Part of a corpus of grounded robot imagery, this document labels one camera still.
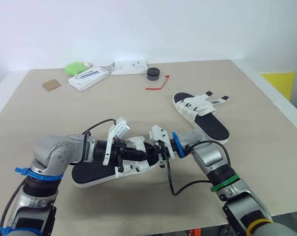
white box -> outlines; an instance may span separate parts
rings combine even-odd
[[[145,60],[115,61],[109,66],[110,75],[145,74],[147,64]]]
[[[84,91],[94,84],[109,76],[109,72],[99,66],[93,66],[86,71],[70,78],[69,84],[77,88],[79,91]]]

black cable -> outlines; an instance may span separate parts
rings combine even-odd
[[[168,169],[168,181],[169,181],[169,186],[170,186],[170,190],[173,196],[178,196],[183,190],[185,190],[187,187],[196,184],[196,183],[210,183],[209,180],[197,180],[197,181],[193,181],[190,182],[186,185],[184,185],[182,188],[180,188],[177,192],[174,192],[173,189],[173,184],[172,184],[172,176],[171,176],[171,167],[170,167],[170,163],[169,163],[169,158],[165,152],[165,146],[163,142],[159,142],[160,146],[162,147],[162,151],[161,154],[163,156],[163,158],[166,160],[167,163],[167,169]]]
[[[20,185],[16,188],[15,192],[12,194],[11,198],[9,199],[9,201],[7,202],[6,206],[5,206],[5,209],[2,213],[2,216],[1,216],[1,220],[0,220],[0,227],[3,228],[3,225],[4,225],[4,221],[5,221],[5,217],[6,217],[6,214],[7,212],[9,211],[9,208],[14,200],[14,198],[16,197],[16,195],[18,194],[18,192],[20,191],[21,187],[24,185],[26,181],[26,178],[20,183]]]
[[[228,236],[229,229],[230,229],[230,223],[229,223],[228,226],[227,226],[227,230],[226,230],[226,234],[225,234],[225,236]]]
[[[81,154],[81,160],[79,162],[76,162],[76,163],[70,163],[69,165],[71,165],[71,166],[77,166],[77,165],[81,164],[84,161],[85,154],[86,154],[86,144],[87,144],[87,138],[88,138],[88,136],[90,136],[90,131],[89,130],[86,130],[84,132],[83,152]]]
[[[116,120],[115,120],[115,119],[106,119],[106,120],[103,120],[102,122],[99,122],[99,123],[93,125],[93,126],[90,127],[89,129],[85,130],[82,134],[85,134],[87,131],[89,131],[89,130],[95,128],[96,126],[98,126],[98,125],[100,125],[100,124],[106,123],[106,122],[108,122],[108,121],[113,121],[113,123],[116,124]]]
[[[70,163],[69,165],[71,166],[77,166],[79,164],[81,164],[84,159],[85,159],[85,154],[86,154],[86,144],[87,144],[87,138],[88,136],[90,136],[90,130],[95,128],[96,126],[100,125],[100,124],[103,124],[105,122],[108,122],[108,121],[113,121],[113,123],[116,125],[116,120],[115,119],[106,119],[106,120],[103,120],[95,125],[93,125],[92,127],[90,127],[89,129],[85,130],[82,134],[84,135],[84,142],[83,142],[83,152],[82,152],[82,155],[81,155],[81,160],[77,163]]]
[[[193,144],[192,146],[187,145],[187,146],[186,146],[187,153],[189,154],[189,153],[192,151],[192,149],[193,149],[195,146],[197,146],[197,145],[200,145],[200,144],[208,144],[208,143],[213,143],[213,144],[217,144],[217,145],[221,146],[221,148],[223,149],[223,151],[224,151],[225,154],[226,154],[226,158],[227,158],[227,160],[228,160],[228,163],[229,163],[229,165],[231,166],[231,163],[230,163],[230,157],[229,157],[229,154],[228,154],[227,149],[226,149],[225,146],[222,145],[220,142],[217,142],[217,141],[214,141],[214,140],[200,141],[200,142],[198,142],[198,143],[196,143],[196,144]]]

slide sandal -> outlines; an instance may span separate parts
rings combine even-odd
[[[144,137],[133,137],[125,140],[128,147],[136,147],[138,150],[146,151],[154,148],[151,144],[144,142]],[[94,159],[91,163],[81,163],[72,169],[72,180],[79,188],[87,188],[115,178],[140,174],[159,165],[158,155],[145,161],[123,160],[124,172],[118,172],[118,167],[103,165],[103,160]]]
[[[177,111],[183,115],[196,129],[201,129],[210,140],[222,144],[228,141],[229,132],[222,123],[214,116],[216,109],[214,105],[221,104],[228,100],[223,96],[216,101],[207,101],[213,93],[208,91],[203,95],[193,96],[180,92],[173,96],[172,102]]]

red cable tie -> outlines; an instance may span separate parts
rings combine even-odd
[[[165,77],[166,77],[166,80],[165,80],[164,84],[160,88],[146,88],[146,90],[161,90],[163,88],[163,86],[167,83],[170,75],[165,75]]]

yellow board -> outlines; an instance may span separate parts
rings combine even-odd
[[[271,83],[285,98],[289,101],[291,99],[292,88],[294,86],[295,81],[295,72],[289,73],[270,73],[270,74],[262,74],[262,76]]]

